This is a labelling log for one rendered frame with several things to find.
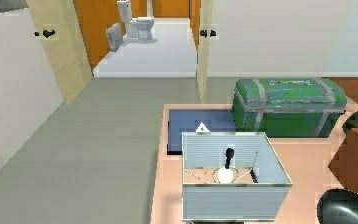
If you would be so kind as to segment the blue closed laptop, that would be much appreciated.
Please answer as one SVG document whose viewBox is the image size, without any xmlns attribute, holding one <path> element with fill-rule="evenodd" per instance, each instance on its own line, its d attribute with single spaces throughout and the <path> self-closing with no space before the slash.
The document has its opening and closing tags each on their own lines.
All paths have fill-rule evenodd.
<svg viewBox="0 0 358 224">
<path fill-rule="evenodd" d="M 230 109 L 170 109 L 168 120 L 168 155 L 181 155 L 183 132 L 195 132 L 200 123 L 210 131 L 233 132 L 235 123 Z"/>
</svg>

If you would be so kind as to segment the tan room door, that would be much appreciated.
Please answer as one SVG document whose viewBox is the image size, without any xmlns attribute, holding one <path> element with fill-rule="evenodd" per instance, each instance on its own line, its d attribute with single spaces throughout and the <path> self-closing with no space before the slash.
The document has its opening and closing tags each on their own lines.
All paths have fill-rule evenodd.
<svg viewBox="0 0 358 224">
<path fill-rule="evenodd" d="M 70 104 L 93 77 L 74 0 L 26 1 L 40 34 L 55 31 L 41 41 L 64 102 Z"/>
<path fill-rule="evenodd" d="M 199 35 L 200 30 L 211 31 L 213 14 L 213 0 L 200 0 L 199 25 L 198 25 L 198 48 L 197 48 L 197 85 L 199 90 L 200 102 L 206 102 L 208 62 L 210 52 L 210 37 Z"/>
</svg>

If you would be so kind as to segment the white toilet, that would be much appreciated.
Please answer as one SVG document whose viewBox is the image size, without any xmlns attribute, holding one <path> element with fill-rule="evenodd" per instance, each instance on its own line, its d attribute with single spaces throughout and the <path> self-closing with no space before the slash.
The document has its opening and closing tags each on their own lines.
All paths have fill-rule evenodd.
<svg viewBox="0 0 358 224">
<path fill-rule="evenodd" d="M 131 0 L 117 0 L 117 7 L 121 21 L 125 24 L 128 39 L 152 40 L 152 28 L 155 22 L 153 17 L 133 18 Z"/>
</svg>

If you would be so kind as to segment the grey bin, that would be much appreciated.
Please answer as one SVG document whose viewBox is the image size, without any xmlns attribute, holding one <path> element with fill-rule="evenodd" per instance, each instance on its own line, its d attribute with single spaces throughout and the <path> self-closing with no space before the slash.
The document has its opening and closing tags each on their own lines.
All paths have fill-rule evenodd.
<svg viewBox="0 0 358 224">
<path fill-rule="evenodd" d="M 121 24 L 115 23 L 111 27 L 107 28 L 106 35 L 110 50 L 116 52 L 124 43 Z"/>
</svg>

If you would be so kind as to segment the grey open box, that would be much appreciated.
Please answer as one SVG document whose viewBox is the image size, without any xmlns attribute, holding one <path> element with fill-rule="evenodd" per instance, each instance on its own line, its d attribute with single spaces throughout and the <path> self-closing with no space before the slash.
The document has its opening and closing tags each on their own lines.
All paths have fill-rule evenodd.
<svg viewBox="0 0 358 224">
<path fill-rule="evenodd" d="M 219 182 L 225 151 L 234 149 L 233 182 Z M 293 183 L 263 132 L 182 134 L 182 219 L 187 222 L 272 222 Z"/>
</svg>

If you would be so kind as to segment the brown box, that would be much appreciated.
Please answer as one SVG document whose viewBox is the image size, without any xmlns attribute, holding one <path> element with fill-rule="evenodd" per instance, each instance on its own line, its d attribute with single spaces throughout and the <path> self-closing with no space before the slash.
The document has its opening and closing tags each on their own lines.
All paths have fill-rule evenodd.
<svg viewBox="0 0 358 224">
<path fill-rule="evenodd" d="M 358 193 L 358 128 L 352 128 L 328 165 L 347 190 Z"/>
</svg>

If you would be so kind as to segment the black round bowl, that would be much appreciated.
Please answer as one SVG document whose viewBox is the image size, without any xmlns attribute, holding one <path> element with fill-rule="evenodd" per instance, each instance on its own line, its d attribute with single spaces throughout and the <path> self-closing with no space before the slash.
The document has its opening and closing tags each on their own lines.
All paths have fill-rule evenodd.
<svg viewBox="0 0 358 224">
<path fill-rule="evenodd" d="M 316 211 L 319 224 L 358 224 L 358 193 L 327 190 L 320 197 Z"/>
</svg>

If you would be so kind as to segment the grey framed picture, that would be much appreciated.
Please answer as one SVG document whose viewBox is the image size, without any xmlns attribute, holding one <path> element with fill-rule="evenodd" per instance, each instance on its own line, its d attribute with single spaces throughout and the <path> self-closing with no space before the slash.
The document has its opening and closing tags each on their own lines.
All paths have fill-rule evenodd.
<svg viewBox="0 0 358 224">
<path fill-rule="evenodd" d="M 27 7 L 28 4 L 26 0 L 0 0 L 0 14 L 26 9 Z"/>
</svg>

